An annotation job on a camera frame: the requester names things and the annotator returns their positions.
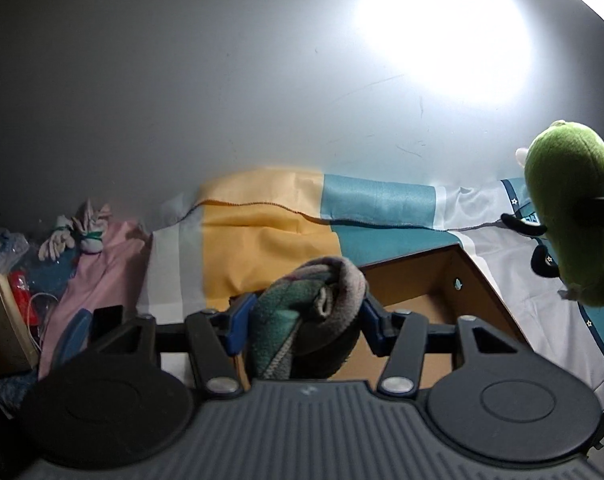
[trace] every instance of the white glove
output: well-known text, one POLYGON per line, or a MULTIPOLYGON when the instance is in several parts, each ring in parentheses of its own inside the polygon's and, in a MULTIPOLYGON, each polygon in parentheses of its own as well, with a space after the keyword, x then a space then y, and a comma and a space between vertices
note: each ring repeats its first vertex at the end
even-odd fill
POLYGON ((76 246, 76 241, 71 234, 73 223, 65 216, 58 216, 56 228, 51 233, 51 236, 40 246, 38 258, 41 262, 47 258, 56 262, 60 258, 60 254, 66 248, 72 249, 76 246))

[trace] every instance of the yellow fabric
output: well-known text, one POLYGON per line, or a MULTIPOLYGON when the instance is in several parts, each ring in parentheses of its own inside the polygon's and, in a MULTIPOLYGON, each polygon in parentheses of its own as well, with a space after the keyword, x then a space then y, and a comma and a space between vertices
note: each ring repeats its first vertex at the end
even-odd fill
POLYGON ((319 256, 339 256, 331 227, 271 204, 203 206, 202 260, 207 305, 261 290, 319 256))
POLYGON ((324 175, 313 171, 260 169, 234 173, 200 188, 198 204, 277 204, 320 218, 324 175))

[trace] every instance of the blue clamp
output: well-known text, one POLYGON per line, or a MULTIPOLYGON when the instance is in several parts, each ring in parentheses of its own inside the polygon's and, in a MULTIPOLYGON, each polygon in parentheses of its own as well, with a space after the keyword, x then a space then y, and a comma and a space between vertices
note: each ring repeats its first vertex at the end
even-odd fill
POLYGON ((244 349, 249 337, 249 314, 257 302, 258 296, 249 292, 231 300, 226 312, 208 314, 208 320, 229 357, 240 354, 244 349))
POLYGON ((92 321, 93 313, 85 308, 78 310, 71 318, 53 352, 51 370, 59 368, 82 351, 89 337, 92 321))
POLYGON ((367 291, 358 315, 371 352, 377 357, 390 355, 399 334, 399 329, 393 326, 392 313, 384 310, 380 302, 367 291))

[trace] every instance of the plush toy black arm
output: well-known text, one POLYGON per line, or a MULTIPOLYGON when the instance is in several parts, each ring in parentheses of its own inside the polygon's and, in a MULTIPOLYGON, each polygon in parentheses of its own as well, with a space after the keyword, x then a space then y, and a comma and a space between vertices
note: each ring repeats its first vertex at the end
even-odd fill
POLYGON ((582 227, 604 227, 604 196, 579 200, 573 218, 582 227))
POLYGON ((553 263, 544 245, 538 245, 531 256, 531 269, 542 278, 559 278, 560 269, 553 263))
POLYGON ((503 224, 506 225, 512 231, 520 233, 525 236, 542 236, 546 233, 546 226, 542 224, 531 224, 530 222, 524 221, 520 218, 515 218, 513 215, 503 213, 500 216, 503 224))

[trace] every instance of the brown cardboard box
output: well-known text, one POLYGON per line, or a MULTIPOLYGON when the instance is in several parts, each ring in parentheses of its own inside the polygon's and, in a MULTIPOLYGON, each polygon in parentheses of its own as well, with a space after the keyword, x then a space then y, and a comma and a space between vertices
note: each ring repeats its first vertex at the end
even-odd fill
MULTIPOLYGON (((431 323, 451 324, 471 314, 527 343, 493 287, 457 244, 370 264, 362 272, 371 293, 387 310, 411 310, 431 323)), ((375 357, 360 335, 348 361, 332 378, 367 379, 375 387, 385 363, 386 358, 375 357)), ((449 354, 427 354, 420 387, 433 386, 450 371, 449 354)))
POLYGON ((0 274, 0 377, 31 370, 39 358, 9 281, 0 274))

